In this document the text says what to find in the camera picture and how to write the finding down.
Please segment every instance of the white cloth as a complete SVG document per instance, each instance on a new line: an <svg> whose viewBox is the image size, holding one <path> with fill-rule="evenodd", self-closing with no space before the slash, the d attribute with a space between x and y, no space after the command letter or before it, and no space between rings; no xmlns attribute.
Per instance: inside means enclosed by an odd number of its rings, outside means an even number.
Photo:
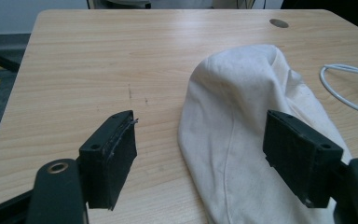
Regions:
<svg viewBox="0 0 358 224"><path fill-rule="evenodd" d="M305 121L344 148L345 162L351 158L278 48L257 45L212 55L189 80L178 133L209 222L334 223L334 201L327 209L307 208L269 167L262 148L268 109Z"/></svg>

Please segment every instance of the wire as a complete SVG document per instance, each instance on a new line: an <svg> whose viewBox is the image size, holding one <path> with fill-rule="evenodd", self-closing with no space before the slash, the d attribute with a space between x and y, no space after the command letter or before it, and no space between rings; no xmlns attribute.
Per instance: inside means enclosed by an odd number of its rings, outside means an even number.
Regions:
<svg viewBox="0 0 358 224"><path fill-rule="evenodd" d="M345 105L348 105L348 106L352 107L353 109L358 110L358 105L352 103L351 101L347 100L346 98L344 98L343 96L338 94L335 90L333 90L333 88L330 86L330 84L328 84L328 82L326 81L326 79L324 77L324 72L327 69L336 69L336 70L339 70L339 71L350 72L350 73L354 73L355 75L358 75L358 68L353 67L353 66L349 66L349 65L346 65L346 64L340 64L340 63L325 64L324 67L322 68L321 74L320 74L320 78L321 78L322 83L324 84L324 87L328 91L330 91L330 93L332 95L334 95L339 101L341 101Z"/></svg>

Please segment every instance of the table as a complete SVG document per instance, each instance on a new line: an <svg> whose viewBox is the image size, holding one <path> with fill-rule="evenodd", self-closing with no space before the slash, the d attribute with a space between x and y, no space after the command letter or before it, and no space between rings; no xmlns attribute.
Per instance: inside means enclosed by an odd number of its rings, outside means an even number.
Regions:
<svg viewBox="0 0 358 224"><path fill-rule="evenodd" d="M250 44L283 51L358 157L358 112L318 77L325 63L358 66L358 28L331 12L49 10L34 26L0 126L0 203L31 189L43 164L76 158L110 115L132 109L138 157L115 210L89 210L90 222L205 223L177 144L187 82L204 58ZM358 103L358 78L329 78Z"/></svg>

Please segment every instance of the crumpled cloth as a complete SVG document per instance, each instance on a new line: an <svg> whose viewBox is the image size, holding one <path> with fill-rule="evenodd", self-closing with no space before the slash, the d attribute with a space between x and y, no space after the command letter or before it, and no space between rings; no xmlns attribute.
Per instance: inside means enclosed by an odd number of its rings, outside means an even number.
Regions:
<svg viewBox="0 0 358 224"><path fill-rule="evenodd" d="M334 223L333 200L326 209L307 208L266 161L269 109L306 122L344 148L344 162L351 159L324 108L277 47L212 55L189 80L178 130L209 223Z"/></svg>

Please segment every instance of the wood grain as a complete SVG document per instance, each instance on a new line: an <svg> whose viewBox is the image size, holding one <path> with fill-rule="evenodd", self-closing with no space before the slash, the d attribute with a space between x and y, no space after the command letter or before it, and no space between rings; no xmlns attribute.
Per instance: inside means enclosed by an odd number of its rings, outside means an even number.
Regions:
<svg viewBox="0 0 358 224"><path fill-rule="evenodd" d="M132 109L139 155L114 212L90 210L90 222L205 223L177 145L187 82L209 55L251 44L283 51L358 157L358 112L318 77L326 63L358 66L358 28L333 13L49 10L34 26L0 126L0 203L30 189L43 164L76 158L110 115ZM358 104L358 78L329 78Z"/></svg>

